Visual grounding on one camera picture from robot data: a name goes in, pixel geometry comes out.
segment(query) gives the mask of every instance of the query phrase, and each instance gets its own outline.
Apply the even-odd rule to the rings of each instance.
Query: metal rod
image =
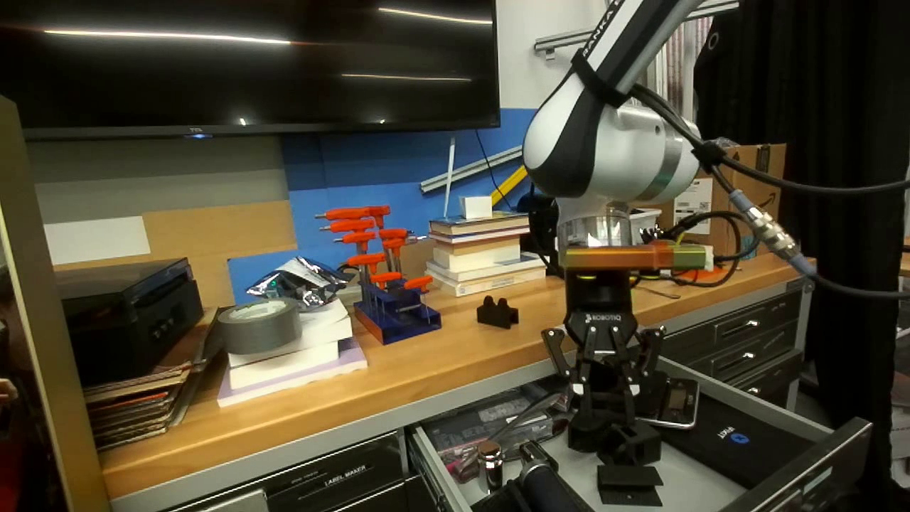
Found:
[[[521,160],[521,147],[508,147],[508,151],[492,153],[488,160],[478,160],[478,163],[469,163],[462,168],[455,168],[451,171],[451,181],[461,181],[465,176],[482,174],[482,171],[498,168],[498,164],[511,163],[511,160]],[[445,180],[448,180],[448,174],[430,176],[430,180],[421,181],[421,191],[432,194],[438,188],[445,188]]]

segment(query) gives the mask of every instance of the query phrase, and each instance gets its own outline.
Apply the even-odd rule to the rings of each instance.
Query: white box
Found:
[[[488,195],[462,195],[461,210],[462,210],[462,218],[488,218],[492,198]]]

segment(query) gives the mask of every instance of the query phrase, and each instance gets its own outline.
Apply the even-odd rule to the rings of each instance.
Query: wooden board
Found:
[[[150,258],[186,257],[205,306],[233,305],[228,258],[292,249],[286,203],[145,214]]]
[[[12,272],[23,338],[39,389],[46,430],[53,446],[66,507],[107,508],[100,481],[77,360],[70,352],[63,301],[53,284],[37,194],[27,180],[27,153],[14,102],[0,96],[0,249]]]

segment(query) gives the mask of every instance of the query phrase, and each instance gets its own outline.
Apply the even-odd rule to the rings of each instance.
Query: robotic arm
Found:
[[[700,0],[612,0],[572,70],[533,114],[523,163],[550,195],[670,198],[697,174],[681,136],[632,85]]]
[[[605,433],[646,436],[633,402],[649,387],[660,331],[637,333],[629,269],[705,268],[707,254],[633,244],[629,203],[661,203],[691,184],[693,147],[661,116],[629,99],[640,70],[700,0],[607,0],[572,70],[533,114],[523,163],[556,198],[556,249],[565,275],[565,333],[576,360],[559,359],[559,333],[543,342],[576,395],[569,446],[597,450]]]

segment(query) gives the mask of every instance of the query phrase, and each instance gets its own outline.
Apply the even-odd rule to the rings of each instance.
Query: cardboard box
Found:
[[[727,156],[758,171],[767,176],[781,180],[784,176],[784,163],[788,163],[788,144],[734,144],[727,147]],[[778,217],[778,188],[757,181],[745,174],[731,171],[723,164],[723,174],[761,210],[767,210],[772,218]],[[670,227],[687,214],[703,214],[703,210],[734,210],[727,194],[707,176],[700,174],[693,184],[680,194],[670,204],[661,207],[660,224]],[[750,231],[747,224],[738,224],[741,234],[741,247],[750,244]],[[717,257],[731,257],[738,254],[734,244],[734,231],[723,218],[710,218],[700,224],[697,231],[687,231],[687,242],[707,242],[713,244]]]

